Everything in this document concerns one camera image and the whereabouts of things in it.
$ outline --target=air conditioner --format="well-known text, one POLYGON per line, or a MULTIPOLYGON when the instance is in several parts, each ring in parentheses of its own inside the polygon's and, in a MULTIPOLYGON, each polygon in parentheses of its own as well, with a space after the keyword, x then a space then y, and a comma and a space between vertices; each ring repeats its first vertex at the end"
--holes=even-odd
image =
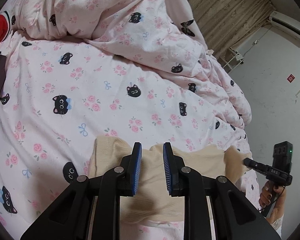
POLYGON ((270 14, 269 21, 274 27, 300 41, 300 22, 276 11, 270 14))

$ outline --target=metal screw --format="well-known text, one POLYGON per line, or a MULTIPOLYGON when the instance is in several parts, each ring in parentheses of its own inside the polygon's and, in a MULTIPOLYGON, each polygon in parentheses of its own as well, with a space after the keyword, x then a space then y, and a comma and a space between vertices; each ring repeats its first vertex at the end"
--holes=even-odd
POLYGON ((85 175, 80 175, 77 177, 78 182, 84 182, 86 179, 87 179, 87 176, 85 176, 85 175))
POLYGON ((220 177, 218 178, 218 180, 219 180, 219 182, 221 182, 221 183, 226 183, 226 182, 227 182, 227 178, 224 177, 224 176, 220 176, 220 177))
POLYGON ((123 170, 124 170, 124 168, 121 167, 121 166, 118 166, 118 167, 114 168, 114 172, 116 172, 116 173, 121 173, 121 172, 123 172, 123 170))
POLYGON ((185 166, 185 167, 181 168, 181 171, 184 173, 189 173, 191 171, 191 169, 189 167, 185 166))

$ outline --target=bed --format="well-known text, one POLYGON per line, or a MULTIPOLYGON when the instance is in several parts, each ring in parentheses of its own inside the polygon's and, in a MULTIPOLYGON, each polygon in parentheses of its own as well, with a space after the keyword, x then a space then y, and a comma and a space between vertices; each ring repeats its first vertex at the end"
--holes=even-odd
MULTIPOLYGON (((250 151, 249 103, 186 0, 8 0, 2 15, 0 222, 14 239, 88 174, 98 135, 250 151)), ((259 207, 254 171, 237 187, 259 207)), ((122 237, 182 239, 182 223, 123 223, 122 237)))

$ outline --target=beige sweater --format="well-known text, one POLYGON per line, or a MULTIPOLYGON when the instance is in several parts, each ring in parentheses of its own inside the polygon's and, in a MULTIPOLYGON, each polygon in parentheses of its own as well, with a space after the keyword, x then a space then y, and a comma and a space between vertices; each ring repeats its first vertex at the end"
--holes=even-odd
MULTIPOLYGON (((116 137, 97 137, 94 153, 90 160, 89 177, 103 175, 109 169, 120 165, 122 157, 130 155, 132 148, 116 137)), ((186 153, 173 148, 175 155, 181 156, 186 166, 202 175, 216 178, 225 175, 235 183, 247 169, 242 160, 251 157, 231 146, 226 152, 209 145, 196 152, 186 153)), ((183 221, 184 198, 171 197, 167 191, 162 158, 162 144, 142 149, 141 170, 137 194, 121 197, 120 219, 126 223, 141 220, 183 221)))

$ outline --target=blue bow print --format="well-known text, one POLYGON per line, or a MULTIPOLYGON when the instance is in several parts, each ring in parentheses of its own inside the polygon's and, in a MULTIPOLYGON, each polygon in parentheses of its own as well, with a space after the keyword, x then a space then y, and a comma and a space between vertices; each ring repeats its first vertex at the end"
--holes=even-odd
POLYGON ((29 84, 26 83, 25 86, 26 86, 26 88, 27 88, 27 92, 30 93, 29 84))
POLYGON ((88 133, 86 131, 86 124, 82 123, 81 126, 78 126, 79 129, 82 129, 81 131, 79 131, 80 133, 82 133, 82 135, 84 137, 88 136, 88 133))
POLYGON ((67 103, 68 103, 67 109, 68 109, 68 110, 72 109, 72 106, 71 106, 71 104, 70 104, 71 98, 67 98, 66 101, 67 101, 67 103))
POLYGON ((161 105, 162 105, 162 107, 163 107, 163 108, 165 108, 165 107, 166 107, 166 105, 164 104, 164 103, 165 103, 164 99, 161 99, 160 101, 161 101, 161 105))
POLYGON ((104 81, 104 84, 106 85, 106 89, 109 90, 109 88, 111 87, 110 83, 108 81, 104 81))
POLYGON ((27 179, 29 179, 29 173, 32 175, 31 171, 27 168, 26 170, 22 170, 22 175, 27 176, 27 179))

